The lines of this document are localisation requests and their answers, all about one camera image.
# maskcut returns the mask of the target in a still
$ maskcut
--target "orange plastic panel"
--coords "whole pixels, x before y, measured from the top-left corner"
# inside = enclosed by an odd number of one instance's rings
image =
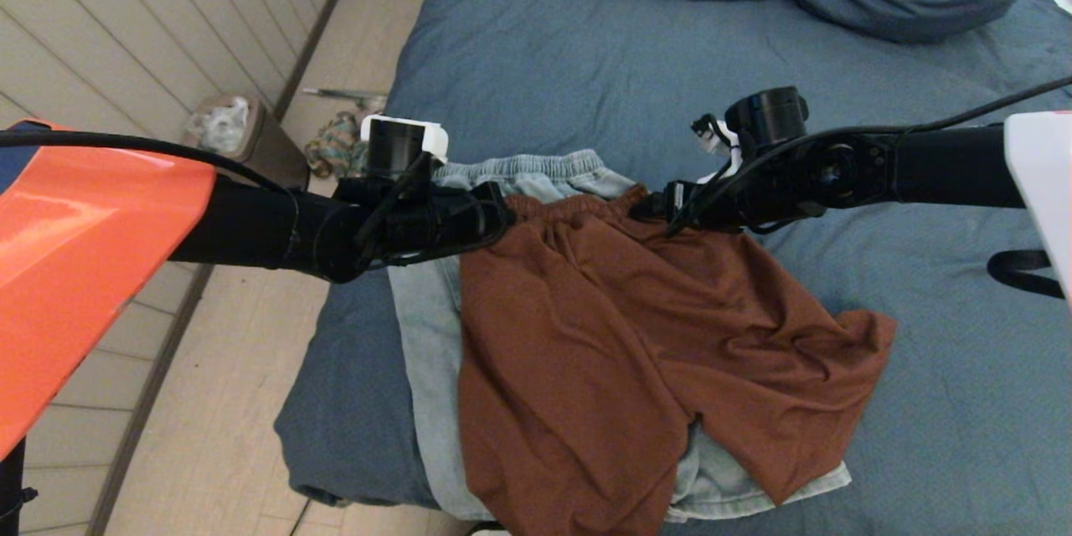
[[[0,195],[0,458],[197,224],[214,180],[170,155],[43,147]]]

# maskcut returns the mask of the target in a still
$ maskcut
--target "blue bedsheet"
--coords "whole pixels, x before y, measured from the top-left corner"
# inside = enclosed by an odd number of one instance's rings
[[[427,0],[388,113],[444,123],[452,161],[594,148],[659,189],[712,170],[694,119],[765,87],[799,87],[815,132],[927,121],[1067,74],[1070,36],[1072,18],[1049,0],[1019,0],[1000,20],[928,46],[861,36],[781,0]],[[1060,90],[1013,111],[1069,108],[1070,98]],[[1026,212],[890,205],[831,212],[765,244],[832,312],[899,319],[847,457],[854,482],[667,534],[1070,533],[1067,308],[985,272],[995,252],[1040,247]],[[390,303],[373,280],[333,288],[329,303],[342,297]],[[398,325],[372,314],[327,322],[311,344],[368,342],[360,354],[307,357],[277,423],[292,482],[427,504],[423,473],[405,457],[416,453],[412,417],[397,406],[407,396]],[[362,374],[377,375],[376,388],[355,388]],[[340,418],[346,404],[362,416]],[[347,449],[360,471],[315,483]],[[390,488],[377,494],[368,475]]]

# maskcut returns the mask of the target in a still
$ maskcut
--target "clothing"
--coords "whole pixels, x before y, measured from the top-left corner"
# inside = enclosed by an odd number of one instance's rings
[[[634,184],[608,169],[594,151],[564,158],[517,155],[477,165],[449,163],[436,170],[441,185],[471,189],[497,182],[505,195],[521,193],[545,202],[590,193],[619,197]],[[465,486],[458,432],[458,374],[462,360],[459,257],[388,268],[398,313],[406,376],[413,393],[414,425],[432,493],[447,512],[470,520],[491,519]],[[840,488],[851,481],[842,463],[788,502]],[[741,465],[698,427],[682,457],[667,521],[730,519],[774,508]]]
[[[831,317],[744,235],[667,238],[628,218],[645,194],[509,197],[461,258],[465,475],[518,536],[657,533],[700,417],[780,504],[838,466],[889,357],[892,319]]]

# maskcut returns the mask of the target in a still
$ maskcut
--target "plastic bag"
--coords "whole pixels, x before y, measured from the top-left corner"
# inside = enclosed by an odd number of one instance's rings
[[[245,135],[245,121],[250,117],[250,102],[234,96],[230,105],[218,105],[210,113],[195,113],[187,121],[197,146],[215,153],[234,153]]]

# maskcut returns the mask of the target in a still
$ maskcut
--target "trash can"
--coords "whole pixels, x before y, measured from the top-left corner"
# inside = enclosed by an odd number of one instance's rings
[[[210,98],[198,105],[196,113],[207,116],[217,107],[230,107],[235,104],[234,94]],[[307,190],[309,188],[309,163],[298,146],[283,132],[274,117],[265,109],[256,98],[245,98],[250,113],[245,119],[245,132],[234,151],[214,151],[227,159],[257,170],[262,176],[286,189]],[[199,139],[192,132],[187,133],[185,144],[203,148]],[[239,182],[252,184],[245,178],[224,170],[227,176]]]

